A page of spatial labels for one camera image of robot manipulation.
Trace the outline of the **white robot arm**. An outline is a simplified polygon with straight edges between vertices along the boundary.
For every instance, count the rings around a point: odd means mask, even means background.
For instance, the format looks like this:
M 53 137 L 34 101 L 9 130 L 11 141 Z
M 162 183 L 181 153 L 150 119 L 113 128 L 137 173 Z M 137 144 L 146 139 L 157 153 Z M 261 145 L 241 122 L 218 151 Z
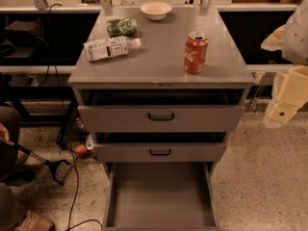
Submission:
M 263 123 L 267 128 L 286 125 L 308 102 L 308 0 L 302 0 L 287 22 L 261 44 L 267 51 L 280 50 L 294 66 L 274 77 L 272 99 Z

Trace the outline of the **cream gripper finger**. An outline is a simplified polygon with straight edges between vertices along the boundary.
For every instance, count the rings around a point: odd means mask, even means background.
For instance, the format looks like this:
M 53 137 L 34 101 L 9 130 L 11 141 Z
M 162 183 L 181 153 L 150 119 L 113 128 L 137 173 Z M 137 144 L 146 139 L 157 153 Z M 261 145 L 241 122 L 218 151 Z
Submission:
M 277 28 L 261 43 L 261 48 L 270 52 L 280 50 L 283 44 L 284 31 L 285 25 Z
M 263 124 L 270 129 L 280 128 L 308 102 L 308 67 L 299 65 L 285 73 L 278 73 L 271 95 Z

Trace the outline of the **person's hand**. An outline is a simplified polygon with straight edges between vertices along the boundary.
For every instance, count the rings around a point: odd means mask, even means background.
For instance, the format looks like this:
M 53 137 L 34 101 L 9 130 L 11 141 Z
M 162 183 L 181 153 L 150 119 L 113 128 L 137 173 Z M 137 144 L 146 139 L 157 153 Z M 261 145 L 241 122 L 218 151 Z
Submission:
M 0 137 L 5 141 L 10 141 L 10 134 L 8 129 L 0 122 Z

